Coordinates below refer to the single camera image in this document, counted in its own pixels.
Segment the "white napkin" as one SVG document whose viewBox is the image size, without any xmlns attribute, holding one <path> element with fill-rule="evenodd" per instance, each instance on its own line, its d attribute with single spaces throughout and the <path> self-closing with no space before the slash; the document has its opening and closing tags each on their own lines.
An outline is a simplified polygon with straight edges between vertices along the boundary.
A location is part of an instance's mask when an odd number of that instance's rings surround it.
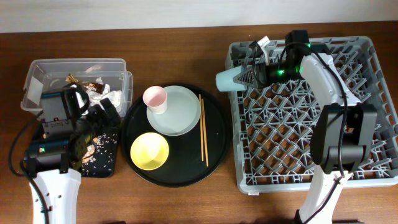
<svg viewBox="0 0 398 224">
<path fill-rule="evenodd" d="M 103 84 L 104 85 L 104 90 L 102 93 L 97 93 L 92 90 L 86 90 L 89 98 L 90 98 L 90 105 L 97 105 L 100 104 L 100 101 L 108 98 L 110 102 L 115 106 L 116 111 L 118 113 L 121 112 L 121 97 L 122 97 L 122 91 L 121 90 L 113 90 L 111 91 L 111 87 L 108 84 L 103 83 L 101 77 L 97 78 L 95 81 L 95 84 Z"/>
</svg>

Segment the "blue plastic cup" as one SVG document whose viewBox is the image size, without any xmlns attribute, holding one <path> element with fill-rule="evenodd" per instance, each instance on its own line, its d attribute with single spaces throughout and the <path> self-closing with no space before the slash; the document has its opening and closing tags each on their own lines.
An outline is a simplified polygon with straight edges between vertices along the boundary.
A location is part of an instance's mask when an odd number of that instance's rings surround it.
<svg viewBox="0 0 398 224">
<path fill-rule="evenodd" d="M 231 68 L 229 70 L 225 70 L 220 72 L 216 75 L 216 87 L 220 92 L 227 92 L 227 91 L 245 91 L 247 86 L 235 83 L 233 78 L 236 75 L 239 75 L 241 72 L 244 71 L 243 66 L 238 66 Z"/>
</svg>

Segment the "gold snack wrapper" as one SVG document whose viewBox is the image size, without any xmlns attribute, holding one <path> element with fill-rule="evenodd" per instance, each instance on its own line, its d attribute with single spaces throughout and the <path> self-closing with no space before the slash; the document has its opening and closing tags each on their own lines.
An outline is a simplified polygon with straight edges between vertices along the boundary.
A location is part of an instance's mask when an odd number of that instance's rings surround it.
<svg viewBox="0 0 398 224">
<path fill-rule="evenodd" d="M 102 94 L 105 89 L 104 84 L 88 82 L 88 81 L 81 81 L 81 80 L 76 79 L 71 73 L 69 73 L 68 76 L 66 77 L 66 82 L 79 84 L 82 87 L 86 88 L 87 90 L 91 90 L 91 91 L 94 91 L 99 94 Z"/>
</svg>

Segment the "pink plastic cup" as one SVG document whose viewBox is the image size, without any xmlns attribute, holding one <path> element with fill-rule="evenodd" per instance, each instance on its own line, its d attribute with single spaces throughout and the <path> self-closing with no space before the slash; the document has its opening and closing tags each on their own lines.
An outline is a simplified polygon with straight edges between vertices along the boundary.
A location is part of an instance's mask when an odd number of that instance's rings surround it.
<svg viewBox="0 0 398 224">
<path fill-rule="evenodd" d="M 167 92 L 161 86 L 151 86 L 146 89 L 142 99 L 155 114 L 162 114 L 167 110 Z"/>
</svg>

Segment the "wooden chopstick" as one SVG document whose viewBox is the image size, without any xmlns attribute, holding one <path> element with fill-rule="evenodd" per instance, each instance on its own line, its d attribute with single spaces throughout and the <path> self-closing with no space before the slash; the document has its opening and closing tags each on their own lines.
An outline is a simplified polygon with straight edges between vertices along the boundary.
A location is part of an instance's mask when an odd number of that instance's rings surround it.
<svg viewBox="0 0 398 224">
<path fill-rule="evenodd" d="M 201 161 L 204 162 L 204 145 L 203 145 L 203 117 L 202 117 L 202 105 L 201 105 L 201 94 L 198 96 L 200 102 L 200 142 L 201 142 Z"/>
<path fill-rule="evenodd" d="M 201 123 L 202 123 L 201 127 L 202 127 L 202 132 L 203 132 L 204 160 L 206 162 L 206 166 L 209 167 L 207 135 L 206 135 L 205 105 L 204 105 L 203 97 L 201 97 Z"/>
</svg>

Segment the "yellow bowl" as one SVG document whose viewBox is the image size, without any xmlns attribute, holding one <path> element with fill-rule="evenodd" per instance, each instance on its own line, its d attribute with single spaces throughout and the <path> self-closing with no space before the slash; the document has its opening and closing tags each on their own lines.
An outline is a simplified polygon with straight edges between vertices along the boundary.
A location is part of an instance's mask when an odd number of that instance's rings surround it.
<svg viewBox="0 0 398 224">
<path fill-rule="evenodd" d="M 155 170 L 166 162 L 169 152 L 166 138 L 157 133 L 144 133 L 132 143 L 130 158 L 139 169 Z"/>
</svg>

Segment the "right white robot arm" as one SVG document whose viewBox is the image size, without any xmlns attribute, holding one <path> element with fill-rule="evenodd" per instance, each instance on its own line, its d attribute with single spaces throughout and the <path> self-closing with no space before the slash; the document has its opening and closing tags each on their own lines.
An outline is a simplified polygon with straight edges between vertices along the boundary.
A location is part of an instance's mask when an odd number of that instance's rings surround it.
<svg viewBox="0 0 398 224">
<path fill-rule="evenodd" d="M 340 77 L 326 44 L 250 43 L 233 68 L 241 190 L 276 187 L 312 173 L 295 223 L 331 223 L 341 191 L 369 158 L 377 111 Z"/>
</svg>

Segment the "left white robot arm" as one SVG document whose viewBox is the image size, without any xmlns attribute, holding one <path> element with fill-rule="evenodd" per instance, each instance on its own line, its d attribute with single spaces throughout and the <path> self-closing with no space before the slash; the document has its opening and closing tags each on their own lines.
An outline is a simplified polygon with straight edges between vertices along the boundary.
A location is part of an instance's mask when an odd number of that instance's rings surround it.
<svg viewBox="0 0 398 224">
<path fill-rule="evenodd" d="M 82 178 L 114 173 L 121 118 L 107 98 L 93 106 L 80 106 L 75 96 L 44 96 L 41 103 L 43 123 L 21 162 L 34 223 L 76 223 Z"/>
</svg>

